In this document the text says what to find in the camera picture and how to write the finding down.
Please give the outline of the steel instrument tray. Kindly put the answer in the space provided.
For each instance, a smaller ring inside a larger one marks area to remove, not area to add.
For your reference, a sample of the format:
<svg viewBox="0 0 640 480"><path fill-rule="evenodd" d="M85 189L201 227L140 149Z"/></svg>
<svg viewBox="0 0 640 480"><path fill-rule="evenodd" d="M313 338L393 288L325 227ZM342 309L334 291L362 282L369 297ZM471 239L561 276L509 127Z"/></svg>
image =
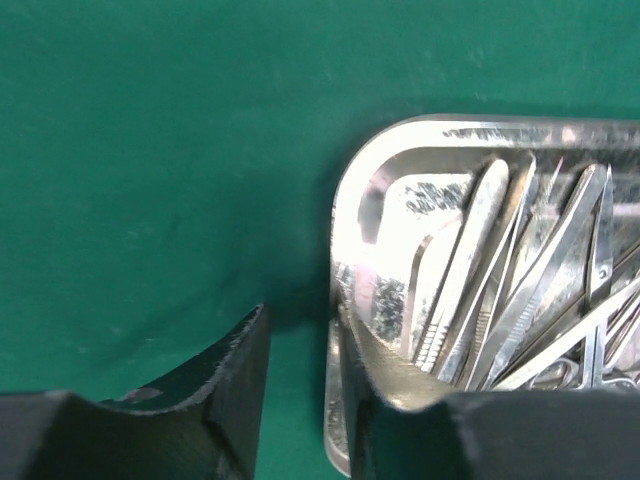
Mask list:
<svg viewBox="0 0 640 480"><path fill-rule="evenodd" d="M323 436L350 479L634 479L639 127L427 115L336 191Z"/></svg>

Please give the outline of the steel hemostat clamp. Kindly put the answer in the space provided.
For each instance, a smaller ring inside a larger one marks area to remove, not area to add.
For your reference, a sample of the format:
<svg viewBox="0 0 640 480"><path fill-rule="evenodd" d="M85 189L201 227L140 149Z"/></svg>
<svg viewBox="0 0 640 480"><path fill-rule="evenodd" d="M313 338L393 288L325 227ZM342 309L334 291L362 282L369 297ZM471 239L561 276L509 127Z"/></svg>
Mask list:
<svg viewBox="0 0 640 480"><path fill-rule="evenodd" d="M529 345L533 358L543 351L542 368L523 384L531 390L587 388L639 388L639 378L630 377L616 364L639 330L639 277L630 269L639 265L639 251L628 251L613 269L612 280L620 288L606 306L589 307L582 297L576 299L556 318L544 323Z"/></svg>

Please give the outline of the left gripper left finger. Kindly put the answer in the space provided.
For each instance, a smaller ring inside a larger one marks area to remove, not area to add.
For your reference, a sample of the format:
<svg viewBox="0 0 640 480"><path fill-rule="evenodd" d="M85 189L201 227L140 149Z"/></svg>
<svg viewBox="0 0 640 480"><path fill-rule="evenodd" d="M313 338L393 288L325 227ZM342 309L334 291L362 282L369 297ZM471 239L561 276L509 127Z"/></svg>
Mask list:
<svg viewBox="0 0 640 480"><path fill-rule="evenodd" d="M266 308L125 396L1 396L4 479L252 479L270 354Z"/></svg>

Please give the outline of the steel surgical scissors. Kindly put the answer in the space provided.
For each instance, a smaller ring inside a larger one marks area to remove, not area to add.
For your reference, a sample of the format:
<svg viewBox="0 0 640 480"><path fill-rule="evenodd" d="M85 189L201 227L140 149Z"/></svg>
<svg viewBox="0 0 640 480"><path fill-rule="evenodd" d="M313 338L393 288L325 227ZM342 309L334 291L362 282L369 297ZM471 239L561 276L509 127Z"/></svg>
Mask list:
<svg viewBox="0 0 640 480"><path fill-rule="evenodd" d="M566 367L562 384L575 389L604 385L608 323L612 317L628 318L639 305L639 278L617 293L611 292L613 255L613 180L610 167L594 214L586 263L583 299L576 307L544 323L524 345L515 364L492 385L496 390L531 386L547 369Z"/></svg>

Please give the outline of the steel scalpel handle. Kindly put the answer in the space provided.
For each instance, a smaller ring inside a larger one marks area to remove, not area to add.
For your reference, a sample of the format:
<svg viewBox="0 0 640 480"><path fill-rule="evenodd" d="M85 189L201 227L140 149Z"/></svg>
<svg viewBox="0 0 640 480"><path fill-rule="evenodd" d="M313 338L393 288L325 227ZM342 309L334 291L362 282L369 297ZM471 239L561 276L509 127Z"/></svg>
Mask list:
<svg viewBox="0 0 640 480"><path fill-rule="evenodd" d="M481 244L500 210L509 183L507 163L495 158L477 182L463 215L461 231L452 251L430 319L425 323L414 364L424 372L435 365L463 294L469 272Z"/></svg>

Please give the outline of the steel forceps tweezers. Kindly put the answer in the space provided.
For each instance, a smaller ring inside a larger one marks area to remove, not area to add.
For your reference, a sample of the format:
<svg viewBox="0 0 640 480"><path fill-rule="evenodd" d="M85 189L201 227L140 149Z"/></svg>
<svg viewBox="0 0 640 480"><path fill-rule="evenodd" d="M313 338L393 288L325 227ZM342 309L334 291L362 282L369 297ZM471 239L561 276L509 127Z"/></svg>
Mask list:
<svg viewBox="0 0 640 480"><path fill-rule="evenodd" d="M524 155L519 171L510 181L495 220L475 260L473 276L465 287L448 331L434 373L437 378L464 389L473 375L489 336L507 276L523 214L537 190L537 160Z"/></svg>

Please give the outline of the green surgical cloth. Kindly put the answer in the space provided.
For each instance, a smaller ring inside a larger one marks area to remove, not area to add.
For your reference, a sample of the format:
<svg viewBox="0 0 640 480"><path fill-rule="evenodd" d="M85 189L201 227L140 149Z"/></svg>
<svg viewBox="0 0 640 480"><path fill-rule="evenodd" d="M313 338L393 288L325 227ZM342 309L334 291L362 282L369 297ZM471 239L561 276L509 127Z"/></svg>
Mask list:
<svg viewBox="0 0 640 480"><path fill-rule="evenodd" d="M635 119L635 1L5 1L1 387L118 398L255 305L256 475L323 445L336 185L427 113Z"/></svg>

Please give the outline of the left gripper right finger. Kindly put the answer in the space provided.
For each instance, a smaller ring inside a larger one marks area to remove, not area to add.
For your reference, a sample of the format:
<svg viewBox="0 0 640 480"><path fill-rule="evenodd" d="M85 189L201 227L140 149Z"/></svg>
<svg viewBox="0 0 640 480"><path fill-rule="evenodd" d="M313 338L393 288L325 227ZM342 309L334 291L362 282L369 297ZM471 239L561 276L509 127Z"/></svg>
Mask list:
<svg viewBox="0 0 640 480"><path fill-rule="evenodd" d="M355 479L635 479L639 397L615 390L458 392L338 321Z"/></svg>

